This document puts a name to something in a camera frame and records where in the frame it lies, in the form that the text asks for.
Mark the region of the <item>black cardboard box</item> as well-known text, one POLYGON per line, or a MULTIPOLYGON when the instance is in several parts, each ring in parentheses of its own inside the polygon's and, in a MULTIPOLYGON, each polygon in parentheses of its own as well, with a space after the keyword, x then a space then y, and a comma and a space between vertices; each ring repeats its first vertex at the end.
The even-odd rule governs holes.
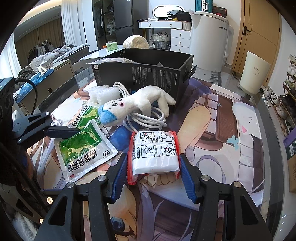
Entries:
POLYGON ((197 67, 193 55, 160 49, 122 49, 91 63, 97 85, 122 83, 132 93, 155 85, 174 98, 175 112, 197 67))

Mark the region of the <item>red-edged white packet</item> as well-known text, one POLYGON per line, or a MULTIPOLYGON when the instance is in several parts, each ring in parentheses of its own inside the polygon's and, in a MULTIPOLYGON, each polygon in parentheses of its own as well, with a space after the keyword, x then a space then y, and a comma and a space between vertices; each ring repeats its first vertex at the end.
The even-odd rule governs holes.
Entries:
POLYGON ((133 133, 127 154, 127 182, 135 185, 140 175, 171 173, 180 176, 180 148, 174 131, 133 133))

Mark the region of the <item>shoe rack with shoes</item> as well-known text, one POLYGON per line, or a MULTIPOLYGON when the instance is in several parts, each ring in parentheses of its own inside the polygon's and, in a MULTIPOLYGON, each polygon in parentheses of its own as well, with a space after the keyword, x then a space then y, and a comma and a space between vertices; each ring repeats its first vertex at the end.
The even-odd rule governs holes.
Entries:
POLYGON ((276 112, 285 138, 295 129, 295 56, 290 54, 288 60, 290 65, 287 78, 282 83, 283 95, 277 95, 269 86, 259 89, 266 106, 276 112))

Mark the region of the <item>dark wardrobe cabinet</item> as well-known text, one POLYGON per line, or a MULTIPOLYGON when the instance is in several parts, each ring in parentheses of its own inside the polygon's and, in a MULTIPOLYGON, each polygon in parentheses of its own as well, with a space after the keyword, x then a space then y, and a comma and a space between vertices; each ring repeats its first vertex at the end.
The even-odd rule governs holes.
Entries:
POLYGON ((116 41, 113 1, 92 1, 93 20, 98 49, 106 43, 116 41))

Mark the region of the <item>green medicine sachet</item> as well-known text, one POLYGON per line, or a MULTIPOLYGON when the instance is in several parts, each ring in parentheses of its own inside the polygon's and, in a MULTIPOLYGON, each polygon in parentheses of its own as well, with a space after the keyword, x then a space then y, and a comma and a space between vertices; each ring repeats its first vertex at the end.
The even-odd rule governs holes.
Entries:
POLYGON ((100 125, 98 107, 83 104, 66 126, 81 130, 90 120, 94 120, 98 126, 100 125))
POLYGON ((95 120, 68 139, 56 138, 54 144, 66 183, 76 182, 118 154, 95 120))

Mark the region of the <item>green tissue box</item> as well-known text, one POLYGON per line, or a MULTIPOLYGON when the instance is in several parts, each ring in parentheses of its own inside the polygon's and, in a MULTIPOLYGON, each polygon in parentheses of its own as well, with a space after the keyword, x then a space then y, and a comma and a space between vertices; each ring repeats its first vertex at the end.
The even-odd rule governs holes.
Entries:
POLYGON ((118 49, 118 44, 117 42, 111 42, 111 43, 106 43, 106 51, 107 52, 111 52, 111 51, 115 51, 118 49))

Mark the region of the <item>cream tumbler cup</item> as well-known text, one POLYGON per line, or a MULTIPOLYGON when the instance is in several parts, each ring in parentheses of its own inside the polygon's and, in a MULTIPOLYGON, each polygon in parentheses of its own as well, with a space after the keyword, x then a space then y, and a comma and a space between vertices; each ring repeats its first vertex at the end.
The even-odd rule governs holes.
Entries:
POLYGON ((271 64, 264 59, 247 51, 246 61, 240 80, 240 88, 246 94, 256 95, 262 86, 271 64))

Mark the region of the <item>oval desk mirror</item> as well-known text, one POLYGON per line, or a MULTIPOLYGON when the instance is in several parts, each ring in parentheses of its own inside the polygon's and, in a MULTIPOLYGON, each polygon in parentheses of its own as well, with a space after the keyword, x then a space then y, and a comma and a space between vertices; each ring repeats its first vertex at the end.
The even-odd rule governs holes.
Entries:
POLYGON ((185 9, 179 5, 159 5, 152 10, 152 15, 156 19, 167 19, 171 13, 184 10, 185 9))

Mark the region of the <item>white dresser desk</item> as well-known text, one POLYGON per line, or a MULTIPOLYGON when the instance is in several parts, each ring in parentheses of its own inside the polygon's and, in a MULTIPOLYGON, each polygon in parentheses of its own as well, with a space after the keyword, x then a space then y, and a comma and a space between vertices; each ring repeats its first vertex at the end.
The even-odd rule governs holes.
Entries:
POLYGON ((144 20, 138 21, 140 29, 152 29, 153 34, 157 34, 157 30, 162 30, 163 34, 170 36, 169 50, 181 53, 189 53, 189 45, 191 39, 191 23, 186 21, 173 20, 144 20))

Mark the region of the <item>white plush toy blue mask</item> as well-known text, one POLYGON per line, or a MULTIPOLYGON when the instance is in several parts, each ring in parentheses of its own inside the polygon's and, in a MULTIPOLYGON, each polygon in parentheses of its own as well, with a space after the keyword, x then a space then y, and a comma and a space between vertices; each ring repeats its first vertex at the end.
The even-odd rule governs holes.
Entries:
POLYGON ((150 117, 152 114, 152 103, 158 103, 159 109, 164 117, 169 116, 169 106, 176 104, 176 101, 168 93, 157 86, 146 86, 134 94, 111 100, 98 109, 100 122, 104 126, 115 126, 134 111, 140 111, 143 115, 150 117))

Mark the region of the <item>wooden door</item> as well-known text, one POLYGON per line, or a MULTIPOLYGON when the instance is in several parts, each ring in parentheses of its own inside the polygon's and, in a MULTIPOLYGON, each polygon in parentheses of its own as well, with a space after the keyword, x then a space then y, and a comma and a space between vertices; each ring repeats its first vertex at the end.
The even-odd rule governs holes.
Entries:
POLYGON ((281 16, 278 10, 268 1, 242 1, 233 70, 242 74, 247 52, 252 52, 271 64, 263 82, 267 86, 278 57, 280 39, 281 16))

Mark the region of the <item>white foam piece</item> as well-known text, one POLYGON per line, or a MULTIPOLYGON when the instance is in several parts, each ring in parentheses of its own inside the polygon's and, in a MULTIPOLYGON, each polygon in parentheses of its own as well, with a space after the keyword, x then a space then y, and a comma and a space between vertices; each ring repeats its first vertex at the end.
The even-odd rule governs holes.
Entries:
POLYGON ((120 98, 119 88, 117 86, 109 87, 108 85, 95 86, 88 90, 89 101, 98 105, 120 98))

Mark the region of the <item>teal suitcase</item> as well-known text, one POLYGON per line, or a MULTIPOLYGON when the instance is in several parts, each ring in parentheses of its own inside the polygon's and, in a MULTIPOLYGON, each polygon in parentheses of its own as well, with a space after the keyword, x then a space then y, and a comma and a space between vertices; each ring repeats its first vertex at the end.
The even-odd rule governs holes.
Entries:
POLYGON ((211 13, 213 8, 212 0, 195 0, 195 11, 211 13))

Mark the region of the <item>woven basket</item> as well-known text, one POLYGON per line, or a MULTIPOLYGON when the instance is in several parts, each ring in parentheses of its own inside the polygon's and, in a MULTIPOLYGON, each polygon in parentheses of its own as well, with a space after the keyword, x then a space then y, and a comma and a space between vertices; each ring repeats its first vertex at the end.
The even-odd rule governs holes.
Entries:
POLYGON ((171 36, 166 32, 158 32, 152 35, 152 47, 154 49, 170 49, 171 36))

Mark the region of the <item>grey cabinet with drawers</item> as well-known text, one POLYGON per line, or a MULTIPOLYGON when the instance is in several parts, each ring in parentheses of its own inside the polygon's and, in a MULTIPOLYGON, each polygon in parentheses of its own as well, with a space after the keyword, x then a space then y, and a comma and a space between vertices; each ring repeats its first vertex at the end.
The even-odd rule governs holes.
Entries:
MULTIPOLYGON (((70 59, 62 60, 53 64, 53 67, 48 69, 48 71, 53 70, 50 75, 46 76, 40 83, 36 84, 38 91, 38 106, 43 102, 53 91, 57 90, 60 86, 66 83, 68 80, 74 77, 74 70, 70 59)), ((32 113, 34 101, 35 101, 35 91, 31 89, 27 92, 25 96, 24 91, 17 90, 14 94, 14 99, 20 107, 24 115, 29 115, 32 113)))

